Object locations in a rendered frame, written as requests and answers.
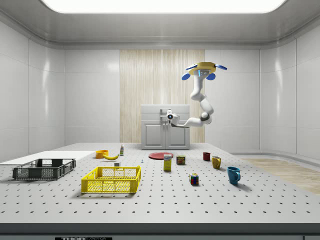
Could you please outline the white cabinet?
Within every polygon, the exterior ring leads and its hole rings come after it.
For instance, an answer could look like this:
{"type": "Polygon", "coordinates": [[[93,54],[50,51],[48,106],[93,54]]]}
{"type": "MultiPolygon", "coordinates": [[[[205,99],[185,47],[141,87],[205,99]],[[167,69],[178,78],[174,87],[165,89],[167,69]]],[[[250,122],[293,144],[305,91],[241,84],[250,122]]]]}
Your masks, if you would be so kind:
{"type": "Polygon", "coordinates": [[[188,150],[190,130],[172,127],[168,121],[163,125],[160,109],[171,110],[180,116],[180,124],[190,117],[188,104],[142,104],[141,105],[141,148],[143,150],[188,150]]]}

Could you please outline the red plate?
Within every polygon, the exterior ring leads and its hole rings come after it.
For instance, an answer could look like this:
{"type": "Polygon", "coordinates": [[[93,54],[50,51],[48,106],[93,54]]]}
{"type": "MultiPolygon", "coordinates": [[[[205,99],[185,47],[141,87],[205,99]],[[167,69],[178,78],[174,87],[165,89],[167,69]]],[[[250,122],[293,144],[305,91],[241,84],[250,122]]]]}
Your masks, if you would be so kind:
{"type": "Polygon", "coordinates": [[[152,152],[148,155],[148,157],[153,160],[163,160],[164,155],[170,155],[171,158],[174,156],[170,152],[152,152]]]}

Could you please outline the yellow box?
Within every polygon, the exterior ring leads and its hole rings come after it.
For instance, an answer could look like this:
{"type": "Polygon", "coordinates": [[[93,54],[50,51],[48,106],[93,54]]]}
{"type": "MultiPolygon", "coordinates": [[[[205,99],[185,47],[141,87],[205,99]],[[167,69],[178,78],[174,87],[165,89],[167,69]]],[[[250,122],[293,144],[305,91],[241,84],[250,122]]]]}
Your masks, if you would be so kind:
{"type": "Polygon", "coordinates": [[[172,166],[172,154],[164,154],[163,155],[163,170],[170,172],[171,171],[171,166],[172,166]]]}

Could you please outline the drone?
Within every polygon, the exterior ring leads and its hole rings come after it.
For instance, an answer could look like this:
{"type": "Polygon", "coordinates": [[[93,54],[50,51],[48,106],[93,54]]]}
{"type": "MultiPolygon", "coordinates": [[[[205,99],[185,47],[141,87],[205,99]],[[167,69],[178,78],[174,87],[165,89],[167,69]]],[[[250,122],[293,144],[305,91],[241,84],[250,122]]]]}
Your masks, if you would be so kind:
{"type": "Polygon", "coordinates": [[[197,74],[198,76],[206,76],[207,80],[214,80],[216,78],[216,75],[214,72],[216,71],[216,68],[222,69],[222,70],[227,70],[225,66],[215,64],[213,62],[199,62],[196,64],[193,64],[189,67],[187,67],[185,70],[187,73],[185,73],[181,79],[187,80],[191,75],[197,74]],[[208,71],[208,73],[204,74],[201,73],[202,70],[208,71]]]}

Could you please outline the yellow mug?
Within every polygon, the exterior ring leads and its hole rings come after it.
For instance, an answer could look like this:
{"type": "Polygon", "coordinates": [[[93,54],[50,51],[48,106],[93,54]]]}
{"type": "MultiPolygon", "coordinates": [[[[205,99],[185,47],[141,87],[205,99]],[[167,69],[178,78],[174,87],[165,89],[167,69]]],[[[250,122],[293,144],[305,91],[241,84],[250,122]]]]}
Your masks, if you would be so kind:
{"type": "Polygon", "coordinates": [[[219,170],[222,162],[221,158],[219,156],[212,156],[211,161],[213,168],[219,170]]]}

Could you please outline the yellow basket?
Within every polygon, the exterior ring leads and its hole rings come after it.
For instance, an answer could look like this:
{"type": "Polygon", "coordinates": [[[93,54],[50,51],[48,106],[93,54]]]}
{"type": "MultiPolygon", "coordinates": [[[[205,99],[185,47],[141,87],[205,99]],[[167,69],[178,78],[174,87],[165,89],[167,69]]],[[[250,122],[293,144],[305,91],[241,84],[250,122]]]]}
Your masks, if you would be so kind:
{"type": "Polygon", "coordinates": [[[82,193],[136,193],[141,167],[98,166],[81,179],[82,193]]]}

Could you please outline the blue mug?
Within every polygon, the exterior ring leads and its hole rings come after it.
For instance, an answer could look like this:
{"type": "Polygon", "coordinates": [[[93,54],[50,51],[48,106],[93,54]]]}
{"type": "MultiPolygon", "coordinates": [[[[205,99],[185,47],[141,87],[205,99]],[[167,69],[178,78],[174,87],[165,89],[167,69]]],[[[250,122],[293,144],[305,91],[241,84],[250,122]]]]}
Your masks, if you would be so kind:
{"type": "Polygon", "coordinates": [[[227,168],[227,174],[228,174],[229,182],[232,185],[237,185],[238,181],[241,179],[240,169],[234,166],[229,166],[227,168]]]}

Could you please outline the white board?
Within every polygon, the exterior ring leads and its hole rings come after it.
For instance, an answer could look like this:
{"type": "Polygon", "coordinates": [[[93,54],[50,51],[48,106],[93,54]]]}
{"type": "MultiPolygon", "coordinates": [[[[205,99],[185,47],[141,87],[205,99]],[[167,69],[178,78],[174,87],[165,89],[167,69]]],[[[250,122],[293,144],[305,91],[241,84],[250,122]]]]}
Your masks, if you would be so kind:
{"type": "Polygon", "coordinates": [[[43,151],[13,160],[1,162],[0,165],[22,165],[37,159],[81,159],[94,151],[43,151]]]}

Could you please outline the dark grey basket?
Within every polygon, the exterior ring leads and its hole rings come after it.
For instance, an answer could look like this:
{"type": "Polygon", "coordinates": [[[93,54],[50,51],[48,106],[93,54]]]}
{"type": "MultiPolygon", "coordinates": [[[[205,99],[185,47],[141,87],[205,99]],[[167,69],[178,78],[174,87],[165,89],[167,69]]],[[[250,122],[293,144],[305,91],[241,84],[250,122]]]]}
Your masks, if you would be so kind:
{"type": "Polygon", "coordinates": [[[15,180],[57,180],[75,167],[75,158],[38,158],[14,167],[12,177],[15,180]]]}

